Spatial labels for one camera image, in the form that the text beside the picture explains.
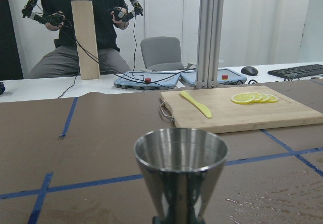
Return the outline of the blue teach pendant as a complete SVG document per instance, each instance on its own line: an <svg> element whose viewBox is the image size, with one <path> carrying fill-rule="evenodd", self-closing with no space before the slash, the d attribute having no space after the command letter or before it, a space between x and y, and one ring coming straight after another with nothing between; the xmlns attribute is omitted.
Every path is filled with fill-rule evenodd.
<svg viewBox="0 0 323 224"><path fill-rule="evenodd" d="M174 89L180 78L180 71L127 71L114 81L117 88L137 90L168 90Z"/></svg>
<svg viewBox="0 0 323 224"><path fill-rule="evenodd" d="M180 78L190 87L194 87L196 79L196 71L188 70L180 73ZM231 69L223 68L218 69L218 83L224 85L230 85L235 83L245 83L247 81L246 76L237 73Z"/></svg>

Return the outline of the wooden plank upright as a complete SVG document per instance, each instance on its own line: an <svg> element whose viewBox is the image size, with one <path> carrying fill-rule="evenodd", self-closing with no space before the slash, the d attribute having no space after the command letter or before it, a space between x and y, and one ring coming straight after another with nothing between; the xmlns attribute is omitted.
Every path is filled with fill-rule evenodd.
<svg viewBox="0 0 323 224"><path fill-rule="evenodd" d="M71 7L81 78L98 79L100 71L92 1L71 1Z"/></svg>

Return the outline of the black keyboard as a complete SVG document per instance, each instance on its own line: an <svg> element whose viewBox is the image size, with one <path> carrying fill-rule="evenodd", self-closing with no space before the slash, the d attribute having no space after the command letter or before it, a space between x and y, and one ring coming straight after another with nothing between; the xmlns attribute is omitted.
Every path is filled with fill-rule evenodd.
<svg viewBox="0 0 323 224"><path fill-rule="evenodd" d="M267 72L269 75L284 78L284 79L292 79L292 78L303 78L307 76L315 76L322 74L322 65L320 64L311 64L311 65L303 65L296 66L284 69L270 70Z"/></svg>

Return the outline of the blue teach pendant right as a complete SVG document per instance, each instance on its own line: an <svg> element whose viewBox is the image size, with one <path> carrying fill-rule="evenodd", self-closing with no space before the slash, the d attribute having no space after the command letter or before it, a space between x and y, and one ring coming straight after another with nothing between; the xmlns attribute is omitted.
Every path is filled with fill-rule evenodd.
<svg viewBox="0 0 323 224"><path fill-rule="evenodd" d="M180 78L190 87L194 87L196 79L196 71L188 70L180 73ZM245 83L247 81L246 76L237 73L231 69L223 68L218 69L218 83L224 85L230 85L235 83Z"/></svg>

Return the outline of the front lemon slice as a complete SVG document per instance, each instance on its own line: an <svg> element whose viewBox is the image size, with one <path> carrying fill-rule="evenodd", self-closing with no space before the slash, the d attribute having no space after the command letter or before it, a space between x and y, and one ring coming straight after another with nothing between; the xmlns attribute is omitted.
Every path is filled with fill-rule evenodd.
<svg viewBox="0 0 323 224"><path fill-rule="evenodd" d="M254 102L255 96L251 93L239 93L231 97L231 102L236 104L249 104Z"/></svg>

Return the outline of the lemon slice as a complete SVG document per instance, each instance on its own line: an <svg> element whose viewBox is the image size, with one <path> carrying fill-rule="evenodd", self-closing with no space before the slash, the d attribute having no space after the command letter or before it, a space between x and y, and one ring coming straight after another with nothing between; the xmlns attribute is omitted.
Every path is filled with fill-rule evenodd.
<svg viewBox="0 0 323 224"><path fill-rule="evenodd" d="M259 100L260 103L268 102L270 100L270 96L268 94L262 93L261 99Z"/></svg>
<svg viewBox="0 0 323 224"><path fill-rule="evenodd" d="M274 102L278 102L278 101L279 101L279 98L277 96L268 94L268 101L267 102L274 103Z"/></svg>
<svg viewBox="0 0 323 224"><path fill-rule="evenodd" d="M249 104L254 102L255 96L251 93L239 93L231 97L231 102L236 104Z"/></svg>
<svg viewBox="0 0 323 224"><path fill-rule="evenodd" d="M254 100L252 102L260 102L262 100L262 94L258 92L249 92L249 94L254 96Z"/></svg>

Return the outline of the grey office chair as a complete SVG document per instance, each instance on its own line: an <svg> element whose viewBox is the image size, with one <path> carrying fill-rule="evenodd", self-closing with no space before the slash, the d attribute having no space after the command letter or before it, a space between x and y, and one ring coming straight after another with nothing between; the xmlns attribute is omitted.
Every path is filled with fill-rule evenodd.
<svg viewBox="0 0 323 224"><path fill-rule="evenodd" d="M158 36L140 43L143 62L148 70L171 71L183 69L181 45L176 37Z"/></svg>

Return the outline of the blue teach pendant left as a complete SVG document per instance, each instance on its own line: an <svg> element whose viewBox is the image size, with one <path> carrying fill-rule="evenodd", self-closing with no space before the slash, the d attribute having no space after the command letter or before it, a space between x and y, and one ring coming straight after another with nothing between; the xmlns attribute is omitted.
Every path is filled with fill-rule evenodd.
<svg viewBox="0 0 323 224"><path fill-rule="evenodd" d="M137 90L168 90L174 89L180 78L180 71L127 71L114 81L117 88Z"/></svg>

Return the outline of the bamboo cutting board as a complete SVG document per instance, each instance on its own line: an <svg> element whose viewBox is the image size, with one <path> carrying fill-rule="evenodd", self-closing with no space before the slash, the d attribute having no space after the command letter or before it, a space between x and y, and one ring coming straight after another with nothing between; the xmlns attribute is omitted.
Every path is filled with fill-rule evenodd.
<svg viewBox="0 0 323 224"><path fill-rule="evenodd" d="M275 95L278 102L236 104L231 101L233 95L249 91ZM266 86L200 89L188 93L210 109L212 118L208 119L178 91L164 91L161 99L177 128L228 133L322 123L322 113Z"/></svg>

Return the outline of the black computer mouse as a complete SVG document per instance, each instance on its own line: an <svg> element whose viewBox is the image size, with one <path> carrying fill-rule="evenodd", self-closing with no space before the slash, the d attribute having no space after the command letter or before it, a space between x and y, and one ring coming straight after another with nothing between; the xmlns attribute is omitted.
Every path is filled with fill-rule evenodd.
<svg viewBox="0 0 323 224"><path fill-rule="evenodd" d="M256 76L258 75L258 70L253 66L244 66L240 72L242 74L248 75L248 76Z"/></svg>

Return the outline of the folded dark umbrella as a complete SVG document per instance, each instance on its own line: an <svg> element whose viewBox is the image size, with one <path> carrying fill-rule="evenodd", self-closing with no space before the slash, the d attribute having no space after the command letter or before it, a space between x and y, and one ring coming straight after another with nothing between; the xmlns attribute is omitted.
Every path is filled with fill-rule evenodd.
<svg viewBox="0 0 323 224"><path fill-rule="evenodd" d="M4 94L6 90L6 87L4 85L4 82L0 82L0 95Z"/></svg>

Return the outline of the seated operator in black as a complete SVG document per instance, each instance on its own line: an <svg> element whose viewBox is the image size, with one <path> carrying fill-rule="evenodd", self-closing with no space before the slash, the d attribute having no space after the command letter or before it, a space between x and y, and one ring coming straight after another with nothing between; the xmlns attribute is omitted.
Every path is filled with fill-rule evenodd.
<svg viewBox="0 0 323 224"><path fill-rule="evenodd" d="M100 73L124 73L130 68L120 56L115 29L142 14L135 0L29 0L23 16L58 31L55 49L32 69L32 78L97 79Z"/></svg>

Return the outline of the yellow plastic knife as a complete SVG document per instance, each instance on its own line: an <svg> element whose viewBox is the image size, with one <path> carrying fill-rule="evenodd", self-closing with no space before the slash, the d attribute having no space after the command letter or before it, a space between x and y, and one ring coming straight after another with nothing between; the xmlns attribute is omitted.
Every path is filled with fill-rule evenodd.
<svg viewBox="0 0 323 224"><path fill-rule="evenodd" d="M180 95L186 100L188 100L191 104L193 104L196 108L198 108L206 118L212 118L212 113L210 109L206 105L195 100L187 91L180 91Z"/></svg>

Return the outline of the steel jigger measuring cup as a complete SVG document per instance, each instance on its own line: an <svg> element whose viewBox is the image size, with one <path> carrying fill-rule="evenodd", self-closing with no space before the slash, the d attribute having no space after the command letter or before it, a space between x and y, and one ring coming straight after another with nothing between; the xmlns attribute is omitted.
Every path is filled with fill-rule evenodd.
<svg viewBox="0 0 323 224"><path fill-rule="evenodd" d="M205 223L204 212L229 156L218 135L160 129L140 137L134 155L157 211L152 223Z"/></svg>

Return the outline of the aluminium frame post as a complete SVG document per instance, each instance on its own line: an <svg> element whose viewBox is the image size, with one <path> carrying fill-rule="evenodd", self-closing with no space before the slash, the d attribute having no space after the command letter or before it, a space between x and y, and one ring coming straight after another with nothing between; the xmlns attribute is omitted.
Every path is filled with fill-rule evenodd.
<svg viewBox="0 0 323 224"><path fill-rule="evenodd" d="M215 88L224 0L200 0L195 88Z"/></svg>

